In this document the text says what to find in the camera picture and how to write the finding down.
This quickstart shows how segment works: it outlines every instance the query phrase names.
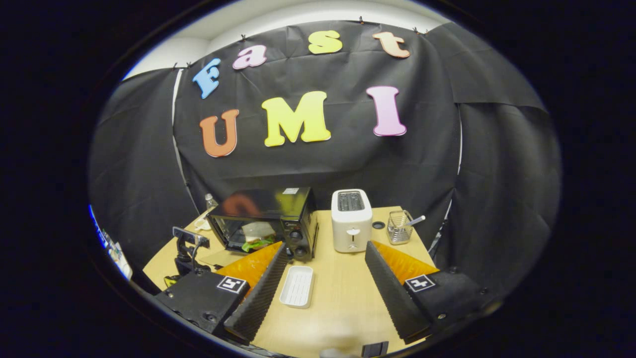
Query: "oven knob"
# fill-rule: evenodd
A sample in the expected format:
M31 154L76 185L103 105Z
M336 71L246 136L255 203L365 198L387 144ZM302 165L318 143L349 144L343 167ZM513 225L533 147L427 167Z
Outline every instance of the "oven knob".
M303 234L300 231L294 230L291 233L289 233L289 237L291 238L291 241L299 242L300 240L303 239Z
M307 255L307 250L302 247L298 247L296 248L296 250L294 250L294 254L296 254L296 257L303 257Z

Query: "white dish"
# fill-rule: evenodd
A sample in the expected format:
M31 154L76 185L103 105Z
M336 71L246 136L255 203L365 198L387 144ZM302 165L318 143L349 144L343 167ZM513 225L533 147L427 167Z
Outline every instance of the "white dish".
M307 308L314 287L314 269L309 266L291 266L282 286L280 301L289 307Z

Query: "microwave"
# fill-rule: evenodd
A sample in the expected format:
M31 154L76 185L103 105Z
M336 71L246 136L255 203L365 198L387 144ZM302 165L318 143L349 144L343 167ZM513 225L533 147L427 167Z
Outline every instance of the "microwave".
M315 257L319 225L313 190L304 188L249 189L234 192L206 214L212 230L226 250L243 249L248 227L255 222L268 240L285 241L287 254L299 261Z

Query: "white wall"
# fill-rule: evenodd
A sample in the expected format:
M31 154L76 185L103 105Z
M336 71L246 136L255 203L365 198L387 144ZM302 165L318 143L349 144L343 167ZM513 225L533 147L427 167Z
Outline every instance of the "white wall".
M159 44L125 78L145 71L185 67L201 57L253 34L287 25L323 20L358 20L418 31L449 20L409 0L311 1L242 0L202 17Z

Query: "pink letter i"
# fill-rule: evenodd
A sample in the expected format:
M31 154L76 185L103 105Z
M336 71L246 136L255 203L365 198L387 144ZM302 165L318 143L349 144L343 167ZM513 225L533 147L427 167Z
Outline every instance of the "pink letter i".
M396 95L398 89L390 86L376 86L366 89L366 93L373 98L378 124L373 128L376 136L401 136L406 133L406 127L400 123Z

